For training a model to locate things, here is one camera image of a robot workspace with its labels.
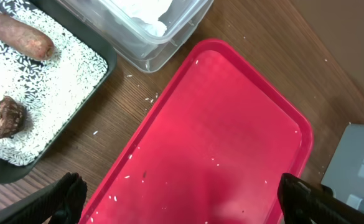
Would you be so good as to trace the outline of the pile of white rice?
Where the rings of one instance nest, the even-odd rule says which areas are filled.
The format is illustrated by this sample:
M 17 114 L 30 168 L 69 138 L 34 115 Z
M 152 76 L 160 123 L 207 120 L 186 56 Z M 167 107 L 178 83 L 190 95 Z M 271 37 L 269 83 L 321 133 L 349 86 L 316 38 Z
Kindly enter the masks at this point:
M 0 12 L 30 25 L 54 42 L 54 56 L 40 62 L 0 40 L 0 100 L 26 107 L 24 129 L 0 139 L 0 159 L 26 166 L 93 93 L 108 71 L 106 60 L 63 25 L 28 1 L 0 1 Z

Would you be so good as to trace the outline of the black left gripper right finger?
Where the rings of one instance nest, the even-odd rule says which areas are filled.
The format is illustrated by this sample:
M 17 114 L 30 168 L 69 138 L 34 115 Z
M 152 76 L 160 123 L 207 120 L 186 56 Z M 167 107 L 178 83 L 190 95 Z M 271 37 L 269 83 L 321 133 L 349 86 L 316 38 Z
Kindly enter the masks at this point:
M 290 173 L 281 176 L 278 200 L 285 224 L 364 224 L 363 213 Z

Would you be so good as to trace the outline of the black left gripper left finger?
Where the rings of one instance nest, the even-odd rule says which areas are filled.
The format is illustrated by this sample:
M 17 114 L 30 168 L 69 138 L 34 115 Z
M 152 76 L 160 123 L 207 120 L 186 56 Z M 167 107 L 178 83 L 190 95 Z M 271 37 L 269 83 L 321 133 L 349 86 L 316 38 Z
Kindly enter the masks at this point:
M 0 224 L 75 224 L 81 219 L 88 186 L 77 173 L 0 210 Z

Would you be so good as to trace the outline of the white napkin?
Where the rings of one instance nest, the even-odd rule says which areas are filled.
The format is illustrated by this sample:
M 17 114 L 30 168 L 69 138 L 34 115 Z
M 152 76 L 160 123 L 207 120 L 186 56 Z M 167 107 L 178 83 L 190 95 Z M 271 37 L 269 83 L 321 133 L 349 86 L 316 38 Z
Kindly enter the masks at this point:
M 162 37 L 167 26 L 159 20 L 165 14 L 172 0 L 112 0 L 127 16 L 149 34 Z

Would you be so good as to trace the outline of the brown food scrap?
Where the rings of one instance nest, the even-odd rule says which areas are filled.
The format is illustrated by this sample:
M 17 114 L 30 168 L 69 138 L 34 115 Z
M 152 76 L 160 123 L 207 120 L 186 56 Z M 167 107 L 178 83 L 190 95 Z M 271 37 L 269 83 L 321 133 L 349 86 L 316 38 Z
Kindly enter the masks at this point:
M 11 138 L 24 129 L 26 108 L 10 96 L 0 101 L 0 139 Z

